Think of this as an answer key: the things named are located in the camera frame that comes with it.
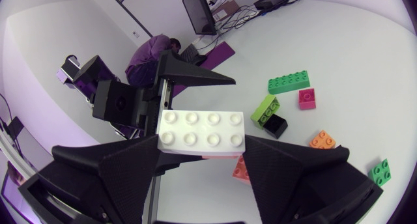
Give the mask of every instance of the salmon lego brick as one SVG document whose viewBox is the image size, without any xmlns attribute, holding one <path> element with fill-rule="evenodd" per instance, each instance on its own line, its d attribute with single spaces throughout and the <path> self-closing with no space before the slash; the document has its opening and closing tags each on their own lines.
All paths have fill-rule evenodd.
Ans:
<svg viewBox="0 0 417 224">
<path fill-rule="evenodd" d="M 241 182 L 250 185 L 248 170 L 246 169 L 245 161 L 243 160 L 243 156 L 240 156 L 235 170 L 233 171 L 233 177 L 238 179 Z"/>
<path fill-rule="evenodd" d="M 332 139 L 324 130 L 320 131 L 320 133 L 309 143 L 310 147 L 319 149 L 331 149 L 335 144 L 336 142 L 334 139 Z"/>
</svg>

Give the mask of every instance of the green lego brick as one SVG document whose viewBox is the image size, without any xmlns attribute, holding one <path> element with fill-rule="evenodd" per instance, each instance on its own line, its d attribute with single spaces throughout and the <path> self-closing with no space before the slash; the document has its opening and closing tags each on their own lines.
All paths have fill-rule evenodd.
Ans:
<svg viewBox="0 0 417 224">
<path fill-rule="evenodd" d="M 261 102 L 261 105 L 255 110 L 255 112 L 250 116 L 255 125 L 263 129 L 263 125 L 266 121 L 280 108 L 280 103 L 275 96 L 269 94 Z"/>
<path fill-rule="evenodd" d="M 296 72 L 276 79 L 269 79 L 268 91 L 270 94 L 279 94 L 298 90 L 310 86 L 307 71 Z"/>
<path fill-rule="evenodd" d="M 391 179 L 390 166 L 388 165 L 388 160 L 385 159 L 383 162 L 375 166 L 370 172 L 368 172 L 368 177 L 374 181 L 378 186 L 384 185 L 389 179 Z"/>
</svg>

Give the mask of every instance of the white table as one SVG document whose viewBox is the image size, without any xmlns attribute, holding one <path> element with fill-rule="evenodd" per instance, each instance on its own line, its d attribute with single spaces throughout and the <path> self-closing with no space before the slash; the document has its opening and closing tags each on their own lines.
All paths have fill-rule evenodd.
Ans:
<svg viewBox="0 0 417 224">
<path fill-rule="evenodd" d="M 243 111 L 248 135 L 273 139 L 250 115 L 268 94 L 270 78 L 307 70 L 317 108 L 299 110 L 298 91 L 276 95 L 288 122 L 280 141 L 308 146 L 326 130 L 347 147 L 348 162 L 367 172 L 388 158 L 392 178 L 361 223 L 385 223 L 407 188 L 417 158 L 417 39 L 377 14 L 303 0 L 231 31 L 236 54 L 214 71 L 237 84 L 191 87 L 174 109 Z M 260 223 L 250 186 L 232 178 L 237 160 L 184 163 L 160 186 L 158 220 Z"/>
</svg>

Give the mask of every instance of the lego stud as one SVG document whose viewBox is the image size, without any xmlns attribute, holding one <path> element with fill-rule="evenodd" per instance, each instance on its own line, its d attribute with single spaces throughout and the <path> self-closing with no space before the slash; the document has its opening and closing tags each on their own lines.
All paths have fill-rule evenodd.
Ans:
<svg viewBox="0 0 417 224">
<path fill-rule="evenodd" d="M 309 99 L 311 98 L 311 95 L 310 95 L 310 94 L 304 94 L 304 95 L 303 95 L 303 98 L 304 98 L 305 100 L 309 100 Z"/>
<path fill-rule="evenodd" d="M 241 164 L 242 164 L 242 163 L 245 163 L 245 161 L 243 160 L 243 156 L 239 157 L 238 162 L 239 162 L 239 163 L 241 163 Z"/>
<path fill-rule="evenodd" d="M 332 139 L 326 139 L 326 143 L 327 143 L 328 145 L 331 145 L 331 144 L 333 143 L 333 140 L 332 140 Z"/>
<path fill-rule="evenodd" d="M 261 123 L 266 122 L 266 116 L 262 116 L 259 120 L 261 121 Z"/>
<path fill-rule="evenodd" d="M 217 113 L 210 113 L 207 117 L 207 123 L 211 126 L 215 126 L 219 123 L 220 116 Z"/>
<path fill-rule="evenodd" d="M 187 122 L 187 124 L 193 125 L 198 121 L 198 116 L 196 113 L 187 113 L 187 115 L 185 116 L 185 121 Z"/>
<path fill-rule="evenodd" d="M 219 144 L 220 137 L 216 133 L 212 133 L 209 136 L 207 136 L 207 143 L 210 147 L 215 147 Z"/>
<path fill-rule="evenodd" d="M 161 136 L 161 141 L 165 145 L 172 145 L 175 141 L 175 136 L 172 132 L 165 132 Z"/>
<path fill-rule="evenodd" d="M 267 117 L 271 116 L 271 115 L 272 115 L 272 111 L 271 111 L 271 109 L 267 109 L 267 110 L 265 111 L 265 115 L 266 115 Z"/>
<path fill-rule="evenodd" d="M 197 142 L 197 136 L 194 133 L 187 133 L 184 135 L 184 143 L 187 146 L 192 146 Z"/>
<path fill-rule="evenodd" d="M 238 174 L 240 174 L 240 169 L 239 169 L 239 168 L 236 168 L 236 169 L 233 171 L 233 174 L 234 174 L 234 175 L 238 175 Z"/>
<path fill-rule="evenodd" d="M 274 104 L 274 103 L 271 103 L 271 105 L 269 106 L 269 108 L 273 111 L 273 110 L 275 110 L 275 109 L 278 108 L 278 105 L 277 104 Z"/>
<path fill-rule="evenodd" d="M 324 137 L 326 137 L 326 132 L 320 132 L 320 134 L 319 134 L 319 136 L 320 136 L 320 138 L 324 138 Z"/>
<path fill-rule="evenodd" d="M 174 112 L 165 113 L 164 120 L 168 124 L 173 124 L 177 121 L 177 115 Z"/>
<path fill-rule="evenodd" d="M 230 116 L 230 124 L 237 126 L 242 122 L 242 117 L 239 114 L 232 114 Z"/>
<path fill-rule="evenodd" d="M 379 174 L 380 173 L 380 171 L 381 171 L 381 169 L 379 169 L 379 167 L 376 167 L 374 170 L 373 170 L 373 172 L 377 175 L 377 174 Z"/>
<path fill-rule="evenodd" d="M 234 147 L 239 147 L 243 142 L 242 136 L 240 135 L 232 135 L 230 137 L 230 144 Z"/>
</svg>

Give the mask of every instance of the person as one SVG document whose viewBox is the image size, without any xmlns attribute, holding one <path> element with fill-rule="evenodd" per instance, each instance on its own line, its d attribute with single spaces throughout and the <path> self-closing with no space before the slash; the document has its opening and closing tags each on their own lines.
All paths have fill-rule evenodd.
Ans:
<svg viewBox="0 0 417 224">
<path fill-rule="evenodd" d="M 7 174 L 12 182 L 18 186 L 26 182 L 26 179 L 19 173 L 10 161 L 7 161 Z"/>
<path fill-rule="evenodd" d="M 180 42 L 166 35 L 154 36 L 140 46 L 130 60 L 125 73 L 130 85 L 149 88 L 153 85 L 161 51 L 172 49 L 178 53 Z"/>
</svg>

